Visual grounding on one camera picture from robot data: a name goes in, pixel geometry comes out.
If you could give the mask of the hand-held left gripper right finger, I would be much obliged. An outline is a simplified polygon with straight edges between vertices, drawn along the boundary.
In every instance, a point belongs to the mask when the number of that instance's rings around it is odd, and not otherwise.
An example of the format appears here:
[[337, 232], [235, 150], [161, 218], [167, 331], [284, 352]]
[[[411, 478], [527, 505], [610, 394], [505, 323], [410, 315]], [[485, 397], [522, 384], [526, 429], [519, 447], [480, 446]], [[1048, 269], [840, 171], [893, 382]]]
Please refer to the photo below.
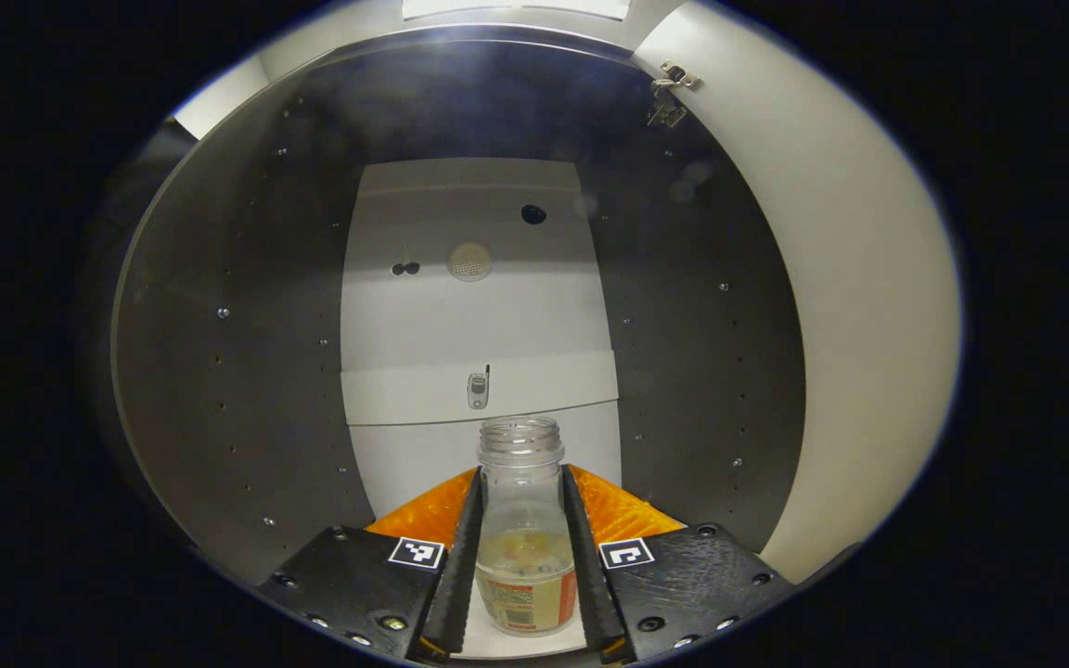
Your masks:
[[598, 542], [575, 470], [561, 469], [586, 649], [602, 664], [661, 664], [727, 638], [797, 595], [796, 584], [715, 521]]

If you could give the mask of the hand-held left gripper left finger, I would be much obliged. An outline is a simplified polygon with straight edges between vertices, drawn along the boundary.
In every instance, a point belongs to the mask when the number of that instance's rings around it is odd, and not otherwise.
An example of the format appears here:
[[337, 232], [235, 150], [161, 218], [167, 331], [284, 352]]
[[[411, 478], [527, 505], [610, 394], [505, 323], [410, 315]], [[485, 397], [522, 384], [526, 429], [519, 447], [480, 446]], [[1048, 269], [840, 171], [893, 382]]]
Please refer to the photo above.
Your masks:
[[466, 637], [483, 516], [478, 469], [458, 475], [449, 542], [330, 525], [255, 586], [294, 622], [389, 664], [441, 664]]

